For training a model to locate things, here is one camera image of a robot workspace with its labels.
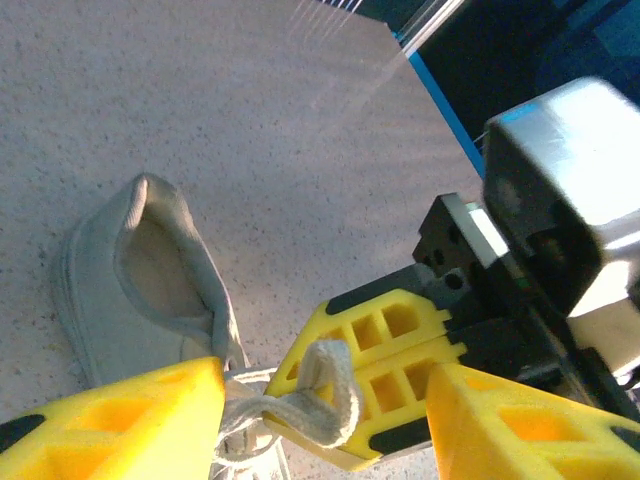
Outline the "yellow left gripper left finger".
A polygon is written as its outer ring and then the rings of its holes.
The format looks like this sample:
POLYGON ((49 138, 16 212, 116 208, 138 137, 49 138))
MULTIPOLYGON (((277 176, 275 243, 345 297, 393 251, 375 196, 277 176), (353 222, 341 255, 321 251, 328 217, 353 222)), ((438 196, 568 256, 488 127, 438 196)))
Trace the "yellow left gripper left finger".
POLYGON ((4 479, 206 479, 225 403, 204 357, 36 407, 1 426, 4 479))

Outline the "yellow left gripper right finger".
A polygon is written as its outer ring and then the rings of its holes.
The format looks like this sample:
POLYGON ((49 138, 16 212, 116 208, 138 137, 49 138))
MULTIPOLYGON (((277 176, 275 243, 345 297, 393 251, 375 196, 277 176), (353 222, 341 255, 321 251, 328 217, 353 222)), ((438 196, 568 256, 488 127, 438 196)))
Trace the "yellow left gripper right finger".
POLYGON ((442 479, 636 479, 639 425, 458 364, 428 375, 442 479))

